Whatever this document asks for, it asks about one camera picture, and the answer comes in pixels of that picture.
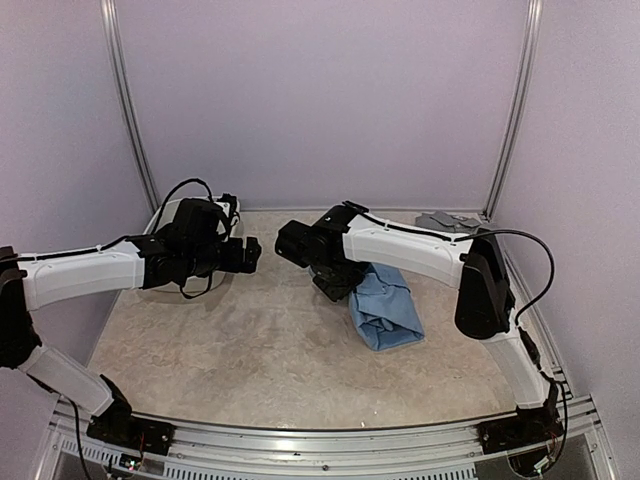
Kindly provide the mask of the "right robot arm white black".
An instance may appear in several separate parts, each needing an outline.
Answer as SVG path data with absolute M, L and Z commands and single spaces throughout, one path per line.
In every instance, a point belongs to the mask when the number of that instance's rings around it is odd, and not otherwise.
M 444 233 L 375 216 L 345 201 L 315 223 L 291 220 L 278 231 L 275 251 L 313 271 L 314 284 L 333 302 L 354 291 L 372 263 L 437 280 L 458 291 L 454 323 L 483 344 L 507 380 L 516 409 L 485 421 L 478 431 L 484 453 L 557 439 L 568 430 L 566 395 L 544 373 L 536 343 L 522 326 L 497 240 L 502 230 Z

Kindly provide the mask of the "light blue long sleeve shirt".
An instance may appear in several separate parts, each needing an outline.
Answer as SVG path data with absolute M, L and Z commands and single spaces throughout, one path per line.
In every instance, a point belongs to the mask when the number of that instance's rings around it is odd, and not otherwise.
M 397 268 L 371 263 L 364 280 L 337 304 L 348 309 L 356 333 L 372 351 L 424 340 L 411 289 Z

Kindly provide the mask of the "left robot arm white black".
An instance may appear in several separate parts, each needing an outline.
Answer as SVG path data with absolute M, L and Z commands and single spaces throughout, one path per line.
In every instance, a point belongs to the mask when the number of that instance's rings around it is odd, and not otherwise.
M 89 437 L 140 454 L 167 455 L 174 425 L 134 415 L 112 380 L 45 345 L 31 314 L 76 297 L 169 284 L 191 299 L 187 283 L 192 278 L 212 288 L 218 272 L 252 274 L 262 249 L 256 238 L 236 236 L 239 218 L 232 195 L 183 198 L 164 203 L 144 233 L 107 245 L 29 256 L 2 248 L 2 367 L 23 372 L 87 412 Z

